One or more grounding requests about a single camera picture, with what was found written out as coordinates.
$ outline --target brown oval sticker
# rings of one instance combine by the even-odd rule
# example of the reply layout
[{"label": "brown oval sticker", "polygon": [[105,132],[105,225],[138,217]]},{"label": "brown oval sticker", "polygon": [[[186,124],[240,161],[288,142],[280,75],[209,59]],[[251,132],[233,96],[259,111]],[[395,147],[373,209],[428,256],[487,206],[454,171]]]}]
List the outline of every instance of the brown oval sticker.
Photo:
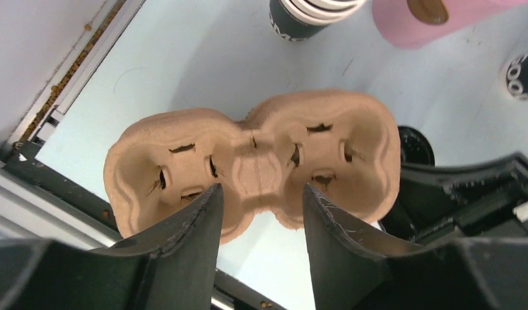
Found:
[{"label": "brown oval sticker", "polygon": [[414,17],[428,25],[442,25],[449,20],[449,11],[443,0],[407,0]]}]

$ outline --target white wall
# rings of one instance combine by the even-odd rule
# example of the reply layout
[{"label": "white wall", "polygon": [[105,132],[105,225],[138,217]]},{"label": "white wall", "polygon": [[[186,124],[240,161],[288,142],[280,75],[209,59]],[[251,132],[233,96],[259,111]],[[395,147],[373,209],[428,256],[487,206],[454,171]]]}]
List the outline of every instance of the white wall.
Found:
[{"label": "white wall", "polygon": [[0,0],[0,145],[105,0]]}]

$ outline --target white countertop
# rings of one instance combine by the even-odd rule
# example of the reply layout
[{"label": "white countertop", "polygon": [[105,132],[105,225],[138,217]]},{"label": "white countertop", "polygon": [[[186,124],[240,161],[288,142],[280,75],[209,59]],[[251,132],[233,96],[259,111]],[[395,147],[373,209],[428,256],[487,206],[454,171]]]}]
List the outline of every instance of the white countertop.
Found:
[{"label": "white countertop", "polygon": [[[37,159],[107,200],[107,150],[135,121],[189,107],[237,120],[276,94],[327,87],[376,96],[427,136],[438,165],[528,155],[528,103],[498,80],[528,51],[528,4],[420,50],[389,45],[370,9],[291,43],[271,28],[267,1],[146,0]],[[288,309],[314,309],[304,232],[271,213],[220,247],[218,268]]]}]

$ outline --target table surface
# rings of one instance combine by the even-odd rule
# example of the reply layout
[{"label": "table surface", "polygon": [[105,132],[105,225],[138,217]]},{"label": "table surface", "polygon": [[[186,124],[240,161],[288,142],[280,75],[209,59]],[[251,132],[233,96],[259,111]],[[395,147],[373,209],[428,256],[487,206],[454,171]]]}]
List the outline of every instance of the table surface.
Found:
[{"label": "table surface", "polygon": [[[380,99],[400,125],[427,136],[438,165],[528,155],[528,102],[498,79],[528,51],[528,4],[400,50],[379,35],[370,2],[291,43],[271,28],[267,1],[146,0],[37,159],[107,200],[107,150],[135,121],[191,107],[242,119],[276,94],[328,87]],[[304,232],[271,213],[220,247],[218,268],[287,309],[315,307]]]}]

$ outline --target pink cup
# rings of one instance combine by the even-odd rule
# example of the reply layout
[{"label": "pink cup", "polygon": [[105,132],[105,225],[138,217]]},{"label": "pink cup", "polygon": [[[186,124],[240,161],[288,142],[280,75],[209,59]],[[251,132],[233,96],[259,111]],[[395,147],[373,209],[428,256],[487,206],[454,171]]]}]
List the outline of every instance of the pink cup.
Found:
[{"label": "pink cup", "polygon": [[373,0],[372,15],[381,35],[399,48],[419,48],[451,32],[494,14],[528,3],[528,0],[443,0],[449,19],[429,25],[410,11],[407,0]]}]

